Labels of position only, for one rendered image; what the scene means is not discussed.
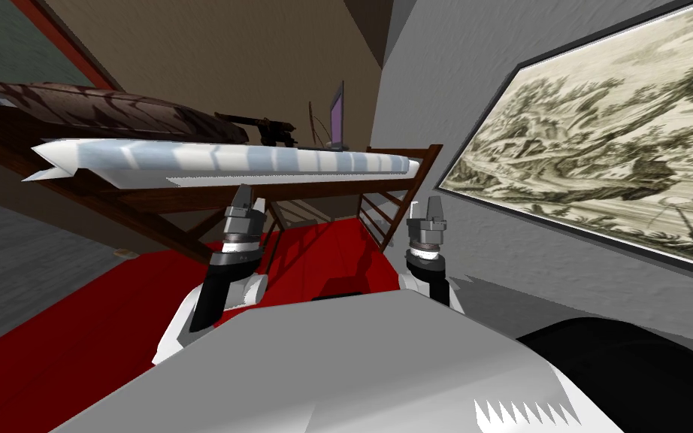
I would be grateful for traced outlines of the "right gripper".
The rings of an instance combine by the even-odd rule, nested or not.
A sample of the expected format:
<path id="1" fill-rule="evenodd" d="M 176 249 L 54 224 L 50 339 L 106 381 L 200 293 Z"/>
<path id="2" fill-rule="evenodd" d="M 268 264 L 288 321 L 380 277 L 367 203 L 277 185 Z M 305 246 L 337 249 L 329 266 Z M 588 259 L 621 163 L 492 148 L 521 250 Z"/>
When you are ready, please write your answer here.
<path id="1" fill-rule="evenodd" d="M 411 202 L 406 224 L 411 243 L 442 245 L 443 232 L 447 224 L 443 216 L 441 197 L 435 195 L 428 198 L 425 219 L 422 218 L 421 205 L 418 202 Z"/>

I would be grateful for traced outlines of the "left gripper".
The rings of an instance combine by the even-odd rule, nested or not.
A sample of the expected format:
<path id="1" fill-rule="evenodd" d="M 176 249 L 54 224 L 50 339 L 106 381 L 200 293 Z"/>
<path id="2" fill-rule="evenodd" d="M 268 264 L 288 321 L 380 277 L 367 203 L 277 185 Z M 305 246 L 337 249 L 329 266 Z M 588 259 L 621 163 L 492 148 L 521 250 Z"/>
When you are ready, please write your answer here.
<path id="1" fill-rule="evenodd" d="M 235 193 L 231 206 L 225 210 L 224 241 L 259 241 L 267 217 L 267 202 L 255 198 L 253 189 L 241 184 Z"/>

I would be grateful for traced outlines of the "dark wooden bed white mattress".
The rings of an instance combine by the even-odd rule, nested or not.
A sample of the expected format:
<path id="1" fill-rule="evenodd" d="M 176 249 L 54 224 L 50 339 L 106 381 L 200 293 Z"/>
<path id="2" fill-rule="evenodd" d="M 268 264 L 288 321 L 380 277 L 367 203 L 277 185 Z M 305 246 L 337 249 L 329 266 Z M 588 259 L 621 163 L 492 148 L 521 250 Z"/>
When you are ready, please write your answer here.
<path id="1" fill-rule="evenodd" d="M 398 207 L 385 248 L 441 149 L 308 150 L 291 131 L 109 89 L 0 82 L 0 168 L 71 202 L 67 230 L 92 238 L 91 223 L 110 223 L 200 264 L 240 188 L 271 202 L 382 195 Z"/>

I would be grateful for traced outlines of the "open laptop purple screen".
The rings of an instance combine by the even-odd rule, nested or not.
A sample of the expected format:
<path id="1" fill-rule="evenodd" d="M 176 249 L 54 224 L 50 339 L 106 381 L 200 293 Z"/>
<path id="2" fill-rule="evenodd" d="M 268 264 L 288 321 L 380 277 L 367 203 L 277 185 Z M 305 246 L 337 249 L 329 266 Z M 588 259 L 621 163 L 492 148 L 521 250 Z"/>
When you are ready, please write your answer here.
<path id="1" fill-rule="evenodd" d="M 321 138 L 318 136 L 315 121 L 320 124 L 321 127 L 325 128 L 324 124 L 317 118 L 313 113 L 312 102 L 308 102 L 308 119 L 310 124 L 310 130 L 313 138 L 313 143 L 318 144 L 318 147 L 299 147 L 300 150 L 322 150 L 330 152 L 345 152 L 349 148 L 343 142 L 343 131 L 344 131 L 344 81 L 340 82 L 337 92 L 334 95 L 332 103 L 330 103 L 329 109 L 329 130 L 325 130 L 326 135 L 329 137 L 327 143 L 323 143 Z"/>

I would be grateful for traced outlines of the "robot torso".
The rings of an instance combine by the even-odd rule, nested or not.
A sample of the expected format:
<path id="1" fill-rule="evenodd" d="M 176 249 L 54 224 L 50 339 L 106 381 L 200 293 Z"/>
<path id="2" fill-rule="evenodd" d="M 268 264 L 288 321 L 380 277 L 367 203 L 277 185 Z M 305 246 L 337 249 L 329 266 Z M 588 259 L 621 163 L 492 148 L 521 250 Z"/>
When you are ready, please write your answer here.
<path id="1" fill-rule="evenodd" d="M 623 433 L 525 345 L 400 290 L 240 313 L 51 433 Z"/>

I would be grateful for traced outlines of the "framed landscape picture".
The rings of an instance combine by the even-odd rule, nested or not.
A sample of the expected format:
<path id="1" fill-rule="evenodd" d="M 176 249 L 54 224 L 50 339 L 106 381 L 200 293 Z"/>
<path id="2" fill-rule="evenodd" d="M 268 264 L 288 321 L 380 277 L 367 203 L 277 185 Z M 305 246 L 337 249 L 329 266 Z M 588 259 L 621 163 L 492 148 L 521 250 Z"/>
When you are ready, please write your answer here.
<path id="1" fill-rule="evenodd" d="M 693 0 L 519 63 L 436 187 L 693 273 Z"/>

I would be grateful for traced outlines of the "red rug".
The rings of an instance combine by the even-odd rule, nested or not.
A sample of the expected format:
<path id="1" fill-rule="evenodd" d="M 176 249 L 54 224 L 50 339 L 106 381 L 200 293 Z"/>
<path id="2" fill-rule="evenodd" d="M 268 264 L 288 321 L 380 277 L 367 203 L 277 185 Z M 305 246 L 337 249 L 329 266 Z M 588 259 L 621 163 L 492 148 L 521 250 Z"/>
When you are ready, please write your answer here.
<path id="1" fill-rule="evenodd" d="M 263 306 L 398 288 L 357 219 L 275 233 Z M 206 266 L 171 250 L 122 262 L 0 338 L 0 433 L 52 429 L 150 369 Z"/>

